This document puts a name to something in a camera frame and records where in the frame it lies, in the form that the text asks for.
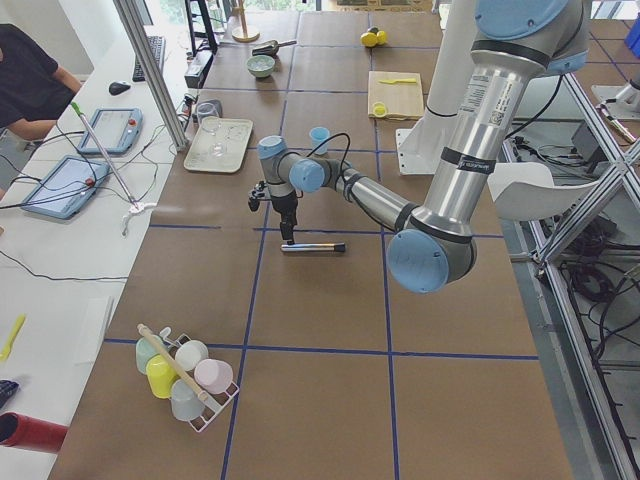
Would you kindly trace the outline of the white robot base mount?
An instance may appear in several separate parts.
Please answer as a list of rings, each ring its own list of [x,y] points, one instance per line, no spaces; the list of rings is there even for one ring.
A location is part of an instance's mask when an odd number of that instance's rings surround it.
[[[399,171],[426,175],[436,171],[448,145],[474,63],[471,46],[478,33],[474,1],[451,3],[423,117],[396,131]]]

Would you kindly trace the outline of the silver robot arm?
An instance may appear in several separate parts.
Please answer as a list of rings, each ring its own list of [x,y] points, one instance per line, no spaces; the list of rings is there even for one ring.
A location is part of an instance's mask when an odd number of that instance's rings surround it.
[[[464,277],[477,250],[471,217],[530,81],[579,69],[586,60],[588,1],[478,1],[468,40],[450,55],[470,67],[453,96],[459,102],[452,133],[424,202],[410,202],[344,160],[302,156],[283,137],[258,144],[264,178],[248,199],[268,202],[280,216],[284,248],[294,240],[298,196],[321,188],[340,193],[394,232],[387,250],[392,276],[405,289],[430,293]]]

